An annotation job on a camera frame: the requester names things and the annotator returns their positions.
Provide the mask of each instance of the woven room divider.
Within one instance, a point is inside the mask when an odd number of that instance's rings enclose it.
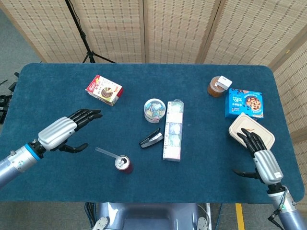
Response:
[[[118,63],[271,67],[306,185],[306,0],[71,2],[91,49]],[[86,49],[64,0],[5,0],[0,7],[44,62],[84,59]],[[307,213],[305,198],[300,209]]]

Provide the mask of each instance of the table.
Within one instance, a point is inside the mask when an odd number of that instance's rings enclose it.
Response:
[[[100,74],[123,86],[114,107],[84,89]],[[81,153],[46,152],[45,158],[0,190],[0,201],[270,203],[267,187],[242,178],[232,168],[253,171],[249,152],[228,134],[224,97],[207,93],[212,77],[224,75],[234,88],[263,93],[259,123],[276,138],[272,148],[294,199],[304,187],[271,70],[265,66],[168,64],[29,64],[21,71],[0,135],[0,157],[37,138],[56,119],[80,108],[101,109],[103,117],[75,133],[67,144],[89,147]],[[141,149],[138,142],[161,128],[143,117],[150,98],[185,103],[181,162],[162,160],[163,143]],[[101,147],[125,154],[130,175]]]

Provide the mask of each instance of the red can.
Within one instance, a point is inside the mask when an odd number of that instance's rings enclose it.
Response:
[[[116,158],[115,160],[115,167],[126,173],[126,174],[130,174],[133,171],[133,165],[131,163],[131,161],[129,160],[129,158],[127,156],[119,156]]]

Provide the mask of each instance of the tripod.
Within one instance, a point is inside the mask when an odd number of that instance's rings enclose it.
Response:
[[[114,62],[114,61],[112,61],[112,60],[110,60],[110,59],[108,59],[108,58],[106,58],[106,57],[103,57],[103,56],[101,56],[101,55],[96,54],[93,50],[90,49],[90,47],[89,47],[89,45],[88,45],[88,43],[87,43],[87,41],[86,41],[86,34],[85,34],[85,32],[82,30],[82,28],[81,28],[80,19],[79,19],[79,17],[78,17],[77,14],[76,14],[76,11],[75,11],[75,9],[74,9],[74,7],[73,7],[73,4],[71,3],[70,0],[65,0],[65,2],[66,2],[66,4],[67,4],[67,7],[68,7],[68,9],[69,9],[69,11],[70,11],[70,13],[71,13],[71,15],[72,15],[72,18],[73,18],[73,20],[74,20],[74,22],[75,22],[75,24],[76,24],[76,26],[77,26],[77,28],[78,28],[78,31],[79,31],[80,36],[81,36],[81,39],[82,39],[82,41],[83,41],[83,43],[84,43],[84,45],[85,45],[85,48],[86,48],[86,50],[87,50],[86,56],[85,56],[85,58],[84,58],[84,60],[83,60],[82,63],[84,63],[84,62],[87,60],[87,58],[90,59],[90,63],[96,63],[96,62],[95,62],[95,59],[94,59],[94,56],[99,57],[99,58],[101,58],[101,59],[103,59],[103,60],[106,60],[106,61],[108,61],[108,62],[111,62],[111,63],[116,63],[116,62]]]

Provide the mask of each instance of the packaged item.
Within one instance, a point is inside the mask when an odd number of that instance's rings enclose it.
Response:
[[[180,161],[184,103],[176,99],[167,103],[163,160]]]
[[[121,85],[118,85],[100,75],[96,75],[91,84],[85,90],[93,97],[111,106],[114,106],[123,93]]]
[[[224,91],[226,91],[231,84],[232,81],[226,77],[216,76],[211,79],[211,82],[208,85],[208,94],[210,94],[212,97],[222,96]]]
[[[256,120],[263,118],[262,93],[230,88],[226,94],[225,117],[236,118],[241,113]]]
[[[163,101],[152,98],[144,105],[144,116],[150,123],[159,123],[165,114],[165,104]]]
[[[241,128],[246,129],[248,132],[254,132],[259,135],[268,150],[271,149],[275,142],[275,136],[270,131],[268,131],[265,127],[260,125],[257,121],[253,120],[246,114],[241,113],[241,115],[238,116],[236,120],[232,123],[232,125],[229,127],[228,131],[234,139],[236,139],[238,142],[241,143],[241,145],[245,147],[246,144],[244,143],[244,141],[236,134],[244,134],[241,131]]]

